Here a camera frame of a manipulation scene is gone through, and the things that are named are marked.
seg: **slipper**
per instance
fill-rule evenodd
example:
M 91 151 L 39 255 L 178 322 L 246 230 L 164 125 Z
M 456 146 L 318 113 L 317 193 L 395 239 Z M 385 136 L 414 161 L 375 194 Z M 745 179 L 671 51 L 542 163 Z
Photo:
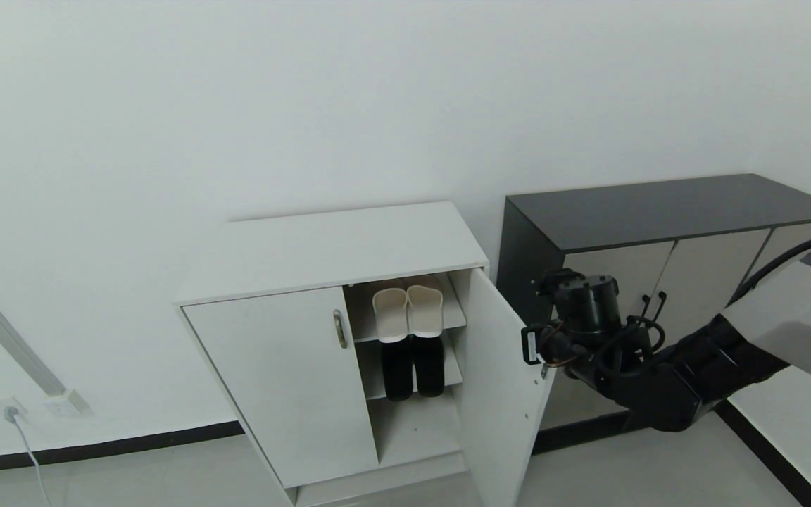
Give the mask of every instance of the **slipper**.
M 374 296 L 371 296 L 371 306 L 374 308 L 377 339 L 385 344 L 406 339 L 408 295 L 403 291 L 402 281 L 383 280 L 371 283 L 367 288 L 374 292 Z
M 419 338 L 435 338 L 444 331 L 444 293 L 431 275 L 414 276 L 408 285 L 408 331 Z

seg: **cabinet door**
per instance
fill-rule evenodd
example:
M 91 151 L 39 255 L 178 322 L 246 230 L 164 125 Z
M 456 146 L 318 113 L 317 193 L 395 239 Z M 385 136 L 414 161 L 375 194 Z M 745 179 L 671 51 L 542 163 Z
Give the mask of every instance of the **cabinet door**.
M 564 265 L 584 274 L 610 274 L 618 280 L 618 311 L 625 318 L 640 315 L 643 296 L 653 293 L 659 275 L 669 260 L 672 245 L 674 242 L 668 241 L 572 253 L 565 257 Z M 653 305 L 650 305 L 650 314 L 653 311 Z M 624 407 L 601 396 L 586 383 L 568 378 L 559 369 L 540 428 L 546 430 L 623 410 Z
M 522 359 L 524 322 L 480 269 L 451 274 L 466 327 L 454 330 L 463 384 L 456 391 L 465 464 L 486 507 L 512 507 L 553 375 Z
M 667 294 L 657 321 L 665 328 L 666 344 L 708 324 L 727 305 L 768 235 L 763 229 L 678 241 L 653 295 L 658 307 L 656 294 Z M 647 317 L 654 315 L 651 309 Z
M 341 288 L 183 311 L 284 487 L 377 468 Z
M 775 228 L 775 230 L 772 231 L 772 235 L 769 236 L 769 241 L 766 242 L 765 246 L 762 248 L 759 259 L 757 259 L 756 263 L 750 268 L 750 274 L 756 273 L 757 270 L 762 269 L 765 264 L 772 262 L 772 259 L 775 257 L 780 256 L 780 254 L 785 253 L 785 251 L 808 240 L 811 240 L 811 224 L 788 225 L 788 227 Z M 805 254 L 808 254 L 808 251 L 807 253 L 801 254 L 801 256 L 791 259 L 788 263 L 797 262 L 802 259 Z

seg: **metal handle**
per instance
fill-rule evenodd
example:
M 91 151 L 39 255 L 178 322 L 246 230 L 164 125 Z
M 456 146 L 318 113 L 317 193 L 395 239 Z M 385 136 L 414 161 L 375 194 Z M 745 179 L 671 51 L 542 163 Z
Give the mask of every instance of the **metal handle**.
M 337 339 L 340 340 L 340 347 L 346 349 L 348 343 L 346 343 L 346 334 L 344 334 L 344 314 L 339 309 L 334 311 L 334 324 L 337 327 Z

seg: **open cabinet door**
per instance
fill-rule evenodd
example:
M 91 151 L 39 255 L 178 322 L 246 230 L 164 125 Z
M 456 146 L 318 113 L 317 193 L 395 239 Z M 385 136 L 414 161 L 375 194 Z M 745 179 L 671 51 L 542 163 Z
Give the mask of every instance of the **open cabinet door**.
M 482 270 L 451 273 L 451 279 L 467 320 L 456 338 L 465 464 L 486 507 L 513 507 L 555 372 L 543 379 L 540 365 L 524 362 L 524 322 Z

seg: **power cord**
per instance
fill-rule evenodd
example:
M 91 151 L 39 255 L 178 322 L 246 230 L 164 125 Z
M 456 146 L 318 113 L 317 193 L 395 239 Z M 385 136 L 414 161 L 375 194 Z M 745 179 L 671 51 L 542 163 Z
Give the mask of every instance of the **power cord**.
M 33 468 L 36 468 L 36 481 L 39 483 L 39 490 L 42 491 L 42 498 L 45 498 L 46 505 L 48 507 L 52 507 L 52 502 L 49 501 L 49 495 L 46 493 L 46 487 L 42 485 L 42 472 L 39 471 L 39 461 L 36 460 L 36 456 L 33 456 L 33 451 L 30 450 L 30 444 L 27 443 L 27 437 L 23 434 L 23 430 L 20 429 L 20 424 L 17 422 L 16 416 L 20 413 L 17 408 L 14 407 L 6 407 L 6 412 L 4 412 L 4 416 L 6 416 L 6 420 L 9 423 L 14 424 L 14 427 L 17 427 L 17 432 L 20 433 L 20 439 L 23 440 L 23 446 L 27 449 L 27 453 L 30 455 L 30 459 L 33 462 Z

